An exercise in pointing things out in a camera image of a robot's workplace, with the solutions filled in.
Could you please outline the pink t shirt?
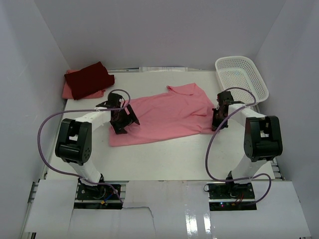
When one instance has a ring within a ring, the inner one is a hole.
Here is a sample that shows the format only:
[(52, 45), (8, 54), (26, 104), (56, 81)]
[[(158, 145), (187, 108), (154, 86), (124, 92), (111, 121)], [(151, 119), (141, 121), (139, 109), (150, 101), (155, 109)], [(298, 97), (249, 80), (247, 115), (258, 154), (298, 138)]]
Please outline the pink t shirt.
[(125, 128), (125, 134), (109, 129), (112, 147), (153, 143), (196, 134), (212, 134), (214, 104), (196, 83), (167, 86), (167, 92), (132, 99), (139, 124)]

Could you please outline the white perforated plastic basket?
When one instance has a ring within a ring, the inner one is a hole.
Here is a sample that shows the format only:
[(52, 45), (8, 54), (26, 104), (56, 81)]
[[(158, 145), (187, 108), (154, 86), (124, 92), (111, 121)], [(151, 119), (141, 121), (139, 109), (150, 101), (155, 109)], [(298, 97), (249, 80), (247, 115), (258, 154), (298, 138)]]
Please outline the white perforated plastic basket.
[(236, 101), (251, 104), (265, 101), (269, 91), (254, 62), (245, 56), (222, 57), (215, 62), (215, 73), (222, 90), (233, 88)]

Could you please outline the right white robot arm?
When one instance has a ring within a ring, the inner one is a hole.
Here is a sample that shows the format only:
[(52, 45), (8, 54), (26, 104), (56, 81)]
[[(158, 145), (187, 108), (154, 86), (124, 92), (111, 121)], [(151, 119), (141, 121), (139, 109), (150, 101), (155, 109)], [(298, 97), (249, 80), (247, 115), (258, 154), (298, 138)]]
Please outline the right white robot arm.
[(243, 193), (242, 184), (257, 178), (256, 172), (268, 161), (283, 152), (280, 122), (276, 116), (265, 116), (252, 109), (256, 103), (244, 104), (235, 101), (231, 92), (225, 90), (217, 95), (218, 107), (213, 109), (212, 130), (218, 133), (228, 127), (228, 120), (233, 117), (245, 127), (244, 156), (236, 168), (229, 172), (226, 179), (213, 180), (227, 183), (226, 195), (232, 199)]

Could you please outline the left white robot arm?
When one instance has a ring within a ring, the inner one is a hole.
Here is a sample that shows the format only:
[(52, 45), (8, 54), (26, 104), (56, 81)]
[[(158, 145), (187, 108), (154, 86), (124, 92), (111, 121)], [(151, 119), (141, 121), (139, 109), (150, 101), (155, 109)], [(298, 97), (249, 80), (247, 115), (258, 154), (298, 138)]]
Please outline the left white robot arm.
[(75, 170), (80, 182), (89, 186), (88, 193), (95, 199), (104, 196), (105, 186), (103, 175), (90, 159), (93, 131), (109, 122), (115, 134), (127, 134), (126, 127), (133, 123), (139, 125), (130, 101), (111, 91), (106, 101), (86, 111), (85, 115), (61, 122), (55, 155)]

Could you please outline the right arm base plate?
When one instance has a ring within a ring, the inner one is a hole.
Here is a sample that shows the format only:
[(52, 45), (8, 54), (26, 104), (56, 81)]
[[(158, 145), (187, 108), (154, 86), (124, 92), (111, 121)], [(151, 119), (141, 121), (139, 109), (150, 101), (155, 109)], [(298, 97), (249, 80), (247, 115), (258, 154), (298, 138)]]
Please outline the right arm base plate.
[(207, 183), (203, 190), (208, 193), (211, 212), (257, 210), (252, 183)]

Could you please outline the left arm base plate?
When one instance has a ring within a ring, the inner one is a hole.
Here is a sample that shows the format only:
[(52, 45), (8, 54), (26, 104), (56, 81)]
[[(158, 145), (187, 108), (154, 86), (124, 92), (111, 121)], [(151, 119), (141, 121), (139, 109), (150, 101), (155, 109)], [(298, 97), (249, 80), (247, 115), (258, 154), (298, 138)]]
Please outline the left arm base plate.
[(120, 210), (123, 208), (118, 194), (122, 200), (125, 197), (125, 186), (112, 184), (110, 186), (88, 186), (78, 183), (74, 208), (88, 210)]

